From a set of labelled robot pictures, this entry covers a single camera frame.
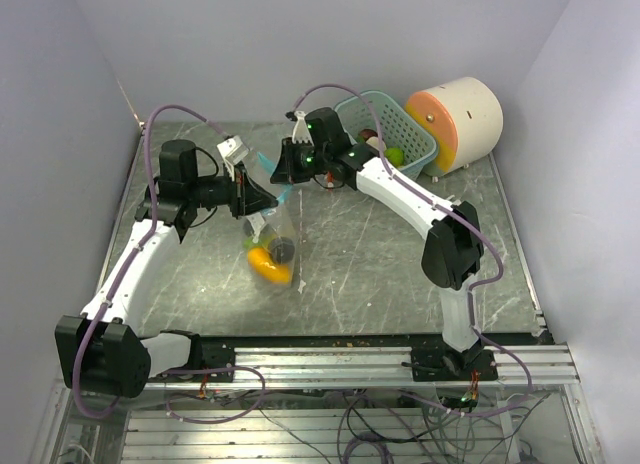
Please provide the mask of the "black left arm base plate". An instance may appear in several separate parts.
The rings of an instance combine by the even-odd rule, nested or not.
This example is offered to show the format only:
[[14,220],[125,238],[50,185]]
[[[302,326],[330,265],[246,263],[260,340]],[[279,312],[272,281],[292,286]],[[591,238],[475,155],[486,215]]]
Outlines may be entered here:
[[233,367],[236,363],[234,348],[226,341],[207,336],[196,336],[191,340],[190,355],[186,369],[215,369],[209,381],[214,383],[230,383],[233,371],[222,372],[221,369]]

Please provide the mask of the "dark red fake fruit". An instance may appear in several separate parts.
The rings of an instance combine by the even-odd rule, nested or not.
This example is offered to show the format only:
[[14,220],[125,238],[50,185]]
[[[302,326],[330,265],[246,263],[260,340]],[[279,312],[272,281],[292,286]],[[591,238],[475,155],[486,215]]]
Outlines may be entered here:
[[361,130],[358,135],[357,138],[366,142],[368,139],[370,139],[371,137],[377,137],[378,134],[375,130],[372,129],[363,129]]

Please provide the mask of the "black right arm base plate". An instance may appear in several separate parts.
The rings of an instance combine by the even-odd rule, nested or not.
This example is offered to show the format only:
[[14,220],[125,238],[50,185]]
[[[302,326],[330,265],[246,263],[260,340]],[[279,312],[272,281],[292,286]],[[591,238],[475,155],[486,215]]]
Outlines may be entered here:
[[409,361],[403,362],[402,366],[411,370],[415,382],[498,379],[494,353],[479,342],[463,352],[448,345],[413,348]]

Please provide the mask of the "green fake fruit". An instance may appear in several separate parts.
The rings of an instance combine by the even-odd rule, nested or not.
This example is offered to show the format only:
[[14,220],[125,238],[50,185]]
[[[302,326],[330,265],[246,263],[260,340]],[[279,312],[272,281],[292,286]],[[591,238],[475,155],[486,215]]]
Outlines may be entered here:
[[384,151],[386,159],[396,168],[404,166],[405,156],[402,149],[398,147],[389,147]]
[[251,248],[253,248],[253,247],[256,247],[256,246],[257,246],[257,243],[253,240],[253,238],[252,238],[252,237],[246,237],[246,238],[243,240],[243,247],[244,247],[245,249],[247,249],[247,250],[249,250],[249,249],[251,249]]

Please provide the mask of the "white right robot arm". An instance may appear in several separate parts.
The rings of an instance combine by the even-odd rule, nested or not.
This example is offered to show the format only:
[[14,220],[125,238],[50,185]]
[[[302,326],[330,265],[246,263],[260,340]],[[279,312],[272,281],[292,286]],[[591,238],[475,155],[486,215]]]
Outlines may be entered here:
[[444,350],[440,364],[416,364],[429,372],[465,378],[476,367],[482,351],[474,331],[476,311],[469,289],[480,268],[482,243],[468,228],[476,227],[476,209],[468,202],[453,204],[404,181],[401,173],[384,161],[384,153],[368,144],[355,143],[345,132],[338,114],[329,107],[308,114],[290,111],[292,135],[283,139],[271,176],[274,184],[298,184],[320,175],[368,195],[409,223],[424,239],[421,269],[439,289],[443,314]]

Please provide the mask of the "orange fake fruit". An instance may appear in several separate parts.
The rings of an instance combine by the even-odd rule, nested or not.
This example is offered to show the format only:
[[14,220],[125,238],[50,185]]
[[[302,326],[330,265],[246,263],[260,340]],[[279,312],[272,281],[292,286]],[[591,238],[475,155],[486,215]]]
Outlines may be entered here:
[[274,284],[289,284],[292,274],[286,264],[276,263],[262,247],[251,248],[247,253],[250,267],[261,277]]

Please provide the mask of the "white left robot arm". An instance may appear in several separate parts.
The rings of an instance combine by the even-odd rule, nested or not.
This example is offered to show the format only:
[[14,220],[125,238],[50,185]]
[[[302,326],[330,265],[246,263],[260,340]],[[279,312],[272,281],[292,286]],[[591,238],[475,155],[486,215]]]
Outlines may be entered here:
[[278,204],[262,153],[238,137],[223,141],[218,151],[220,169],[202,175],[194,142],[177,139],[162,145],[159,170],[151,175],[111,274],[79,315],[59,320],[54,335],[61,370],[75,394],[134,398],[159,374],[171,371],[192,381],[202,373],[198,334],[169,330],[141,338],[136,329],[156,274],[183,242],[199,209],[226,207],[242,218]]

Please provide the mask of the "clear bag with teal zipper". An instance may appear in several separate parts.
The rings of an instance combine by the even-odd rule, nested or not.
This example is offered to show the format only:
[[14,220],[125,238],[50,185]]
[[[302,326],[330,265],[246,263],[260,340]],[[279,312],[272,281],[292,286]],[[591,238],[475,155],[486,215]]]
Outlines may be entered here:
[[[274,162],[267,158],[261,152],[250,152],[248,157],[248,169],[263,168],[271,177],[271,174],[274,171],[275,167],[276,165],[274,164]],[[242,220],[243,231],[245,233],[245,238],[252,237],[253,240],[257,243],[256,247],[262,247],[267,252],[269,242],[276,237],[286,236],[294,242],[296,247],[295,257],[291,262],[286,264],[292,274],[291,282],[285,285],[274,284],[270,282],[271,284],[278,286],[289,286],[294,278],[294,269],[298,257],[298,235],[297,231],[294,229],[294,225],[288,212],[288,208],[286,207],[287,199],[290,197],[292,192],[292,186],[290,184],[274,185],[278,187],[278,206],[275,208],[266,209],[256,214],[249,215],[248,217],[244,217]],[[257,276],[260,276],[251,267],[250,269]]]

